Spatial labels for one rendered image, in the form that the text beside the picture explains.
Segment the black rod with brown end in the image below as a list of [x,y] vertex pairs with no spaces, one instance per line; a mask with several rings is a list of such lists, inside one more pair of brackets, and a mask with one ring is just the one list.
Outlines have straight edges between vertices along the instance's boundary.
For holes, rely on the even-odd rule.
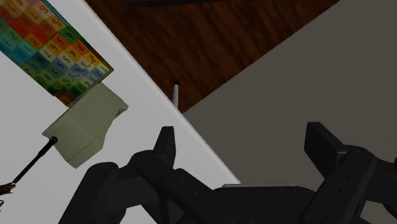
[[0,185],[0,196],[10,194],[12,189],[16,187],[16,184],[28,173],[28,171],[37,163],[37,161],[43,157],[51,147],[53,147],[57,142],[58,138],[52,136],[49,138],[48,142],[40,149],[38,154],[22,169],[22,171],[13,179],[12,182]]

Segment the white table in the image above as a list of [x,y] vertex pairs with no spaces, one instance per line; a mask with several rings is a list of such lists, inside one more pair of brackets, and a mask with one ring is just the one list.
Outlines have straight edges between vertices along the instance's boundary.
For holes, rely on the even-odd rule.
[[[160,129],[175,129],[175,165],[211,188],[236,183],[211,147],[123,47],[84,0],[49,0],[113,67],[105,85],[128,110],[110,126],[103,149],[77,169],[50,150],[5,195],[0,224],[58,224],[86,170],[99,162],[125,165],[155,144]],[[47,143],[43,131],[65,106],[0,52],[0,185],[9,183]]]

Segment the pale angular block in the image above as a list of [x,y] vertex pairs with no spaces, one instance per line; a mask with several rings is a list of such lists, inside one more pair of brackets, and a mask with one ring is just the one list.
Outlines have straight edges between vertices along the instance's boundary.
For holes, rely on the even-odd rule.
[[42,135],[56,137],[56,150],[77,169],[102,150],[112,122],[128,108],[122,98],[99,83],[77,98]]

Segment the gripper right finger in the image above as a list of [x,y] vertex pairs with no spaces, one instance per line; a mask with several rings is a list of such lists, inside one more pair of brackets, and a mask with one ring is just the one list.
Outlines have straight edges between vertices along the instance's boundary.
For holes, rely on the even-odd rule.
[[397,157],[386,162],[344,144],[320,122],[307,124],[304,152],[324,180],[299,224],[371,224],[361,217],[368,201],[382,204],[397,219]]

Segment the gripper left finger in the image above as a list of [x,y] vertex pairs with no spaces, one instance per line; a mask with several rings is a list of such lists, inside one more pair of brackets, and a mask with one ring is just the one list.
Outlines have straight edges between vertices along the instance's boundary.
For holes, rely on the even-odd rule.
[[87,169],[59,224],[121,224],[128,208],[143,206],[156,224],[219,224],[214,192],[174,169],[173,127],[162,127],[155,147],[127,165],[103,162]]

